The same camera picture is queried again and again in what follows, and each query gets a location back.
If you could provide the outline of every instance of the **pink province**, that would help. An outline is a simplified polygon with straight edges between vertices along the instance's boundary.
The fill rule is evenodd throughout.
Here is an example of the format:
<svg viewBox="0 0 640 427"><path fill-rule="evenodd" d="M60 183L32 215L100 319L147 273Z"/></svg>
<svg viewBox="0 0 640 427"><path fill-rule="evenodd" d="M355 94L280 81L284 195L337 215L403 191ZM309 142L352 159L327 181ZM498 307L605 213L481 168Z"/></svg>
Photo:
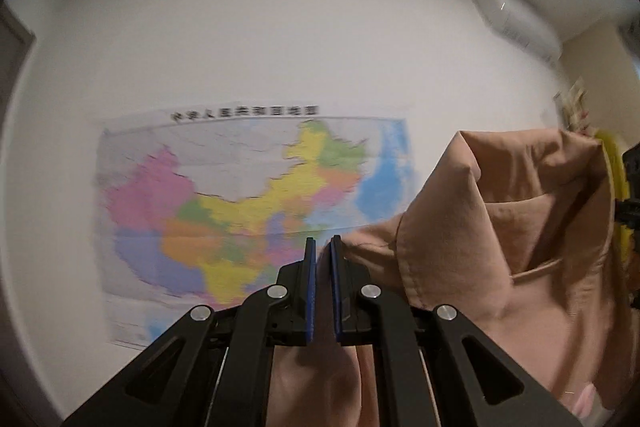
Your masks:
<svg viewBox="0 0 640 427"><path fill-rule="evenodd" d="M132 179L105 191L113 222L129 230L161 231L164 222L194 197L195 187L175 172L177 157L164 147L147 156L133 172Z"/></svg>
<svg viewBox="0 0 640 427"><path fill-rule="evenodd" d="M347 195L347 192L349 192L349 190L344 190L343 188L332 187L331 185L329 185L318 190L318 192L316 192L311 197L311 201L313 202L313 204L316 204L320 207L334 206L344 199L344 197Z"/></svg>

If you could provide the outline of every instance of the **pink cloth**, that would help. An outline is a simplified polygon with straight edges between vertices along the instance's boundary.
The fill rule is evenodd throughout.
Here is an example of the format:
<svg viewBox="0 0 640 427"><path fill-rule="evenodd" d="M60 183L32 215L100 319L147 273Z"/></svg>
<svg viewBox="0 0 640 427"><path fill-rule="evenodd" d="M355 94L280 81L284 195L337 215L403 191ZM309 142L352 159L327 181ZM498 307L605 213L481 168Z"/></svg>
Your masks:
<svg viewBox="0 0 640 427"><path fill-rule="evenodd" d="M460 132L404 214L343 241L412 306L459 308L570 410L591 382L612 409L638 342L612 217L598 141ZM378 425L372 352L335 344L327 265L322 256L316 339L276 348L269 427Z"/></svg>

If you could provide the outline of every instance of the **map of china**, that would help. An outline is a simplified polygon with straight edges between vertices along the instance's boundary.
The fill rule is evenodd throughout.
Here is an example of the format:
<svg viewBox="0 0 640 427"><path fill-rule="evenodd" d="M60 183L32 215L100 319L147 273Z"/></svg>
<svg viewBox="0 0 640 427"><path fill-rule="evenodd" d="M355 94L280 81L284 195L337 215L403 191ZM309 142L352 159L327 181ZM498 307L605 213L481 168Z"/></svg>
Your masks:
<svg viewBox="0 0 640 427"><path fill-rule="evenodd" d="M147 156L129 182L105 190L116 254L144 282L212 305L239 304L273 283L302 256L305 218L340 203L362 178L364 143L337 139L321 121L299 130L284 154L298 163L238 201L198 194L167 147Z"/></svg>

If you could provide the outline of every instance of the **white wall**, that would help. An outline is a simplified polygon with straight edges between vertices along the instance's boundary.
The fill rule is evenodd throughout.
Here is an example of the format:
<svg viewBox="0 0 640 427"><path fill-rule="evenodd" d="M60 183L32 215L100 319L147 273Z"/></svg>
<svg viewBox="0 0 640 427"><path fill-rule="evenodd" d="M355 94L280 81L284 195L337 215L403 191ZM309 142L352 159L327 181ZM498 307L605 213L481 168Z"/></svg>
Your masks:
<svg viewBox="0 0 640 427"><path fill-rule="evenodd" d="M41 44L47 41L47 35L56 18L58 0L6 0L14 13L19 14L23 25L27 26L36 36L32 42L29 54L22 65L20 77L12 92L12 103L2 124L2 146L0 150L0 201L5 201L6 191L4 174L6 160L11 142L11 129L15 115L20 106L20 99L31 76L33 65L38 57ZM20 400L22 406L29 412L39 425L44 427L57 426L60 414L52 406L48 393L38 383L36 375L43 374L39 364L39 356L28 342L28 329L23 317L12 313L10 304L15 302L14 278L8 265L8 255L4 255L6 245L6 229L4 219L4 204L0 204L0 278L2 293L0 295L0 371L2 377L9 383Z"/></svg>
<svg viewBox="0 0 640 427"><path fill-rule="evenodd" d="M100 118L243 98L410 105L422 179L460 128L556 123L554 73L471 0L73 0L51 28L6 136L1 253L65 415L136 354L107 342L94 265Z"/></svg>

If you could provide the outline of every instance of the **air conditioner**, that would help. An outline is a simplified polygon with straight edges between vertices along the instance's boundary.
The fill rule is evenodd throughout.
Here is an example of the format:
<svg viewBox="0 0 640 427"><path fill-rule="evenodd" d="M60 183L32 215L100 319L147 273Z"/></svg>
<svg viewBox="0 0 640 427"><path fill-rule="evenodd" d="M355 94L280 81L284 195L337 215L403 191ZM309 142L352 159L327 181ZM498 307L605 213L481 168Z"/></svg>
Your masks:
<svg viewBox="0 0 640 427"><path fill-rule="evenodd" d="M562 44L555 30L523 0L476 0L487 22L524 50L556 65Z"/></svg>

